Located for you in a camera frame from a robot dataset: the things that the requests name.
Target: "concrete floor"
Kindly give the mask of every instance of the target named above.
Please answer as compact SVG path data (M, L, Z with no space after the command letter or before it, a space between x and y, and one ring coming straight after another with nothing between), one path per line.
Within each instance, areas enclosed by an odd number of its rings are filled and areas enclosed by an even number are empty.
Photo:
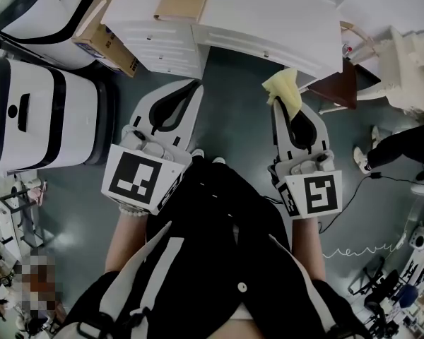
M201 147L209 157L223 156L261 195L279 198L271 185L266 167L273 162L276 148L271 132L271 115L267 94L261 86L281 66L252 56L212 48L204 73L204 98L191 141L191 148ZM137 102L146 93L171 81L182 79L139 68L134 79L116 76L120 99L117 113L120 136ZM304 94L304 103L317 110L319 98ZM322 116L329 132L335 166L343 171L343 202L346 204L363 178L351 152L355 144L370 147L370 126L389 131L410 128L417 123L390 107L385 99L361 102L355 111L340 111ZM402 157L383 167L383 174L413 179L421 166ZM81 293L103 272L105 256L119 211L116 203L100 193L104 167L77 166L40 171L49 189L40 211L40 222L53 234L47 244L57 259L57 280L63 301L69 309ZM383 244L396 244L408 212L416 198L409 184L367 179L348 210L324 233L325 254L337 248L362 251ZM284 207L280 207L287 217ZM333 218L322 218L327 225ZM290 223L285 220L290 233ZM401 266L409 256L405 245L392 255L392 265ZM343 296L362 267L375 255L326 260L329 283Z

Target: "yellow rag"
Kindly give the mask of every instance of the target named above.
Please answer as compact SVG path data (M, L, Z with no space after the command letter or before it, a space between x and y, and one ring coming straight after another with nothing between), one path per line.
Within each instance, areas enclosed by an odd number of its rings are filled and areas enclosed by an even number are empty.
M267 104L272 105L275 98L280 97L288 110L290 120L297 115L302 107L302 96L298 90L296 80L297 69L287 68L262 83L265 90L269 92Z

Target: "white stripe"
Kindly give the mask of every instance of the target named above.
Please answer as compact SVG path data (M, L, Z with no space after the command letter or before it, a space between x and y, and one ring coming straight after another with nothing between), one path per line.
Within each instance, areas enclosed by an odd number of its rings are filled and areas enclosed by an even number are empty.
M325 301L322 299L322 297L312 284L311 278L308 275L306 269L294 256L292 256L292 254L283 245L278 242L275 237L273 237L271 234L269 235L269 237L280 249L287 252L297 264L298 268L300 269L303 275L303 280L305 280L306 290L308 296L310 297L311 303L314 305L314 308L320 316L320 321L322 322L322 326L324 327L325 333L328 333L330 329L336 325L336 322L333 320L333 316L331 316L331 313L328 309L328 306L325 304Z
M139 249L129 261L127 261L125 267L121 270L121 273L114 279L108 290L100 301L99 311L110 315L113 321L116 321L119 313L126 304L127 297L132 290L134 284L135 275L140 268L146 257L154 250L155 246L162 239L163 236L168 232L171 226L171 221L164 226L164 228L157 233L146 245Z
M140 301L140 307L138 310L131 312L135 314L140 312L144 307L149 308L150 310L154 307L155 298L162 287L163 281L165 280L166 275L170 269L172 262L174 261L176 255L179 253L184 239L181 237L171 237L166 249L164 250L162 256L160 257L157 265L154 268L151 278L148 281L148 285L144 291L143 297ZM139 326L132 328L131 339L146 339L148 336L148 319L143 318Z

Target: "white shoe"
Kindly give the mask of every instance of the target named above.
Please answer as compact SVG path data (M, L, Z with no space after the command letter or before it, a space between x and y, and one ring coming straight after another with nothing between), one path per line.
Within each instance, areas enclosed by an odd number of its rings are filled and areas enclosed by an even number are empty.
M200 148L197 148L196 150L194 150L192 152L192 157L196 157L198 155L200 155L202 158L204 158L204 151Z
M226 165L226 161L223 157L217 157L215 160L212 161L212 163L223 163Z
M368 174L370 172L370 170L367 169L367 157L359 147L353 149L353 160L359 166L362 173Z
M370 136L372 139L372 149L375 149L381 142L380 132L377 126L372 126L372 129L370 131Z

